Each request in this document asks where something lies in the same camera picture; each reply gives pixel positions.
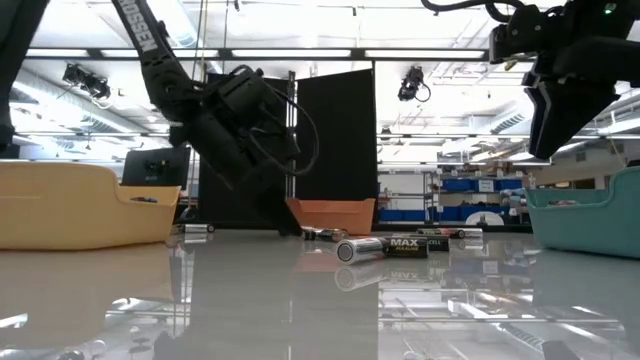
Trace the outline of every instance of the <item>black panel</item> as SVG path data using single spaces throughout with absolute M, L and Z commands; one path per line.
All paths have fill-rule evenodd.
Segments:
M 355 200 L 377 198 L 377 152 L 372 70 L 322 76 L 298 82 L 298 104 L 315 120 L 320 157 L 308 176 L 296 179 L 296 198 Z M 298 114 L 300 168 L 313 151 L 314 135 Z
M 0 151 L 0 159 L 20 159 L 20 146 L 9 145 L 5 151 Z
M 180 186 L 187 188 L 187 147 L 129 151 L 124 162 L 123 186 Z
M 210 74 L 209 83 L 220 81 L 224 75 Z M 287 92 L 287 81 L 265 79 L 267 84 L 284 93 Z M 282 111 L 282 123 L 286 121 L 286 111 Z M 284 193 L 285 175 L 276 181 L 281 184 Z M 222 226 L 251 226 L 272 229 L 273 225 L 255 214 L 249 205 L 231 191 L 216 175 L 211 167 L 200 163 L 200 183 L 198 189 L 198 212 L 200 220 Z

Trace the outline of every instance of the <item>teal plastic bin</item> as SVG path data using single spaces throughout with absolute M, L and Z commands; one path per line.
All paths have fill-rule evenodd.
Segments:
M 533 235 L 550 248 L 640 258 L 640 167 L 616 174 L 609 190 L 526 190 Z M 550 206 L 574 200 L 578 205 Z

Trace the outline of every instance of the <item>ceiling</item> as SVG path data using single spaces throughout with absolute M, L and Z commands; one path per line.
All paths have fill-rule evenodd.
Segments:
M 197 33 L 201 11 L 206 14 L 202 20 L 206 31 L 200 37 L 200 46 L 211 48 L 485 49 L 490 31 L 497 25 L 481 7 L 434 16 L 422 7 L 420 0 L 242 0 L 238 2 L 239 10 L 234 7 L 234 1 L 226 0 L 147 1 L 156 17 L 167 24 L 176 46 L 180 43 L 185 45 L 189 39 L 192 44 L 195 42 L 192 37 Z M 452 2 L 445 0 L 439 3 Z M 538 0 L 535 3 L 546 8 L 563 2 Z M 640 29 L 635 26 L 630 39 L 638 38 Z M 110 0 L 51 0 L 32 42 L 32 47 L 67 49 L 131 46 Z M 104 111 L 117 117 L 118 121 L 122 119 L 125 127 L 130 126 L 131 131 L 167 131 L 168 123 L 149 102 L 136 59 L 27 59 L 23 70 L 57 87 L 58 95 L 51 90 L 54 88 L 49 88 L 50 96 L 62 94 L 63 99 L 73 96 L 74 100 L 90 100 L 82 91 L 68 89 L 61 80 L 68 63 L 79 64 L 85 70 L 108 78 L 113 95 L 96 106 L 106 108 Z M 367 61 L 242 63 L 260 67 L 266 76 L 276 78 L 286 78 L 289 71 L 294 71 L 297 78 L 306 78 L 372 67 L 372 63 Z M 228 73 L 239 64 L 226 61 L 218 62 L 216 66 Z M 183 61 L 182 65 L 189 74 L 193 71 L 198 74 L 196 78 L 200 78 L 200 64 Z M 397 98 L 400 82 L 411 66 L 421 66 L 425 74 L 425 83 L 432 93 L 426 103 L 400 102 Z M 390 127 L 397 133 L 488 133 L 490 128 L 514 114 L 526 115 L 532 111 L 520 86 L 521 78 L 531 63 L 518 63 L 510 71 L 502 65 L 480 62 L 377 62 L 375 67 L 379 130 Z M 621 85 L 619 90 L 625 92 L 629 88 Z M 519 129 L 518 133 L 509 132 L 513 128 L 506 129 L 505 133 L 528 134 L 527 121 L 525 119 L 513 127 Z M 53 128 L 57 129 L 58 123 L 55 119 L 52 122 Z M 38 130 L 51 131 L 51 126 L 51 123 L 43 124 Z M 126 140 L 129 147 L 144 142 L 135 136 Z M 430 158 L 434 151 L 442 151 L 444 143 L 445 139 L 407 140 L 402 144 L 381 141 L 382 147 L 386 148 L 384 156 L 381 156 L 385 161 Z M 146 146 L 150 144 L 167 145 L 160 138 L 147 141 Z M 478 153 L 492 143 L 471 142 L 467 145 L 461 151 Z

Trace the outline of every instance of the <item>black partition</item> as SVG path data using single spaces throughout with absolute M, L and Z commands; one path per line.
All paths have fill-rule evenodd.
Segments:
M 209 82 L 220 81 L 224 76 L 210 74 Z M 287 80 L 265 79 L 265 81 L 275 89 L 287 93 Z M 284 124 L 286 121 L 285 102 L 282 103 L 282 109 L 281 119 Z M 284 193 L 285 175 L 282 174 L 276 182 L 282 184 Z M 249 205 L 231 191 L 215 171 L 202 160 L 198 186 L 198 213 L 200 220 L 217 226 L 273 228 L 269 221 L 256 215 Z
M 378 196 L 373 70 L 298 81 L 298 104 L 313 117 L 320 157 L 308 176 L 296 179 L 303 200 L 355 200 Z M 296 128 L 304 167 L 313 152 L 311 126 L 298 113 Z

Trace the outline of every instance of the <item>blue storage bin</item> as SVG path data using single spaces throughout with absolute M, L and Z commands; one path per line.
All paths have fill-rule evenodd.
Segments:
M 401 210 L 380 210 L 380 221 L 402 221 Z
M 533 235 L 544 246 L 640 258 L 640 167 L 620 171 L 609 190 L 526 190 Z M 574 200 L 579 205 L 549 206 Z
M 445 206 L 442 209 L 440 221 L 460 221 L 460 207 Z
M 460 206 L 460 221 L 467 221 L 471 214 L 475 214 L 478 211 L 486 211 L 486 209 L 486 206 Z
M 480 191 L 480 182 L 478 180 L 470 180 L 471 181 L 471 189 L 473 191 Z M 497 186 L 497 181 L 495 180 L 484 180 L 484 181 L 491 181 L 493 182 L 493 191 L 496 192 L 498 191 L 498 189 L 496 189 Z
M 445 179 L 442 181 L 442 190 L 445 191 L 469 191 L 472 189 L 471 180 Z
M 487 206 L 484 208 L 484 211 L 490 211 L 494 214 L 500 214 L 503 211 L 502 206 Z
M 496 180 L 495 188 L 496 188 L 496 191 L 522 189 L 522 180 L 520 179 Z
M 425 221 L 426 214 L 424 210 L 403 210 L 402 220 L 404 221 Z
M 442 212 L 437 207 L 429 207 L 429 220 L 431 221 L 460 221 L 459 206 L 445 206 Z

